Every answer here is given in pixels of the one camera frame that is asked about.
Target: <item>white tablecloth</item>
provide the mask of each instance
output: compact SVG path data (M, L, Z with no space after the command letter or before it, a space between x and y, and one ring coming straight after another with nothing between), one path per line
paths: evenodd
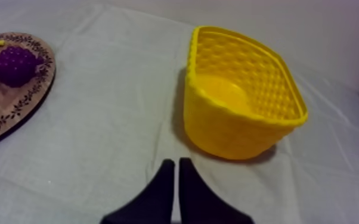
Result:
M308 122L259 160L201 155L181 123L192 29L106 1L0 1L0 32L39 36L57 60L42 107L0 142L0 224L98 223L180 157L257 223L359 223L359 97L285 58Z

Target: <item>basket rim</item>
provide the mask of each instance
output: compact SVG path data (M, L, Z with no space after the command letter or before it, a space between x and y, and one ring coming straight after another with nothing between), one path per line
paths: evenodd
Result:
M265 51L267 55L270 56L271 59L273 59L279 65L279 68L282 70L284 74L284 78L288 84L288 87L291 89L293 100L297 105L300 117L297 119L281 120L281 119L267 118L255 113L249 113L249 114L239 113L238 111L234 111L226 107L220 101L209 97L204 91L202 91L196 84L197 43L198 43L200 30L202 29L208 29L215 33L231 36L232 38L240 38L244 41L248 41L249 43L252 43L255 47L260 48L262 51ZM308 119L308 109L304 103L301 94L299 93L298 87L296 86L295 81L293 80L293 77L290 74L290 71L287 68L287 65L285 64L281 56L279 56L277 53L275 53L273 50L269 49L269 47L263 45L262 43L231 30L227 30L215 26L195 27L191 37L190 51L188 55L186 82L189 85L189 87L194 89L196 94L204 98L208 103L210 103L211 106L216 107L220 110L225 110L226 113L229 113L232 116L236 116L240 119L247 120L248 122L253 122L258 126L272 125L272 126L280 126L280 127L295 127L304 124Z

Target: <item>yellow basket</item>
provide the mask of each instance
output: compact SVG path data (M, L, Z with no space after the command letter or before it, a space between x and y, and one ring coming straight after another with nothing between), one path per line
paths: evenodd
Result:
M305 103L279 55L236 32L195 28L184 123L199 148L227 159L251 158L307 118Z

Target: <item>purple grapes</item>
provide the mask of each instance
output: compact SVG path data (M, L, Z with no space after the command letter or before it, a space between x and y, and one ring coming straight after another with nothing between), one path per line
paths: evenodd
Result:
M28 49L9 46L0 52L0 82L10 87L21 87L35 77L36 66L43 63Z

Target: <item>white wall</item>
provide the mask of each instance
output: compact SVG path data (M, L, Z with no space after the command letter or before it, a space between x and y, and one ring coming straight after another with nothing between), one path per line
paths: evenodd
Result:
M111 0L195 25L237 30L359 93L359 0Z

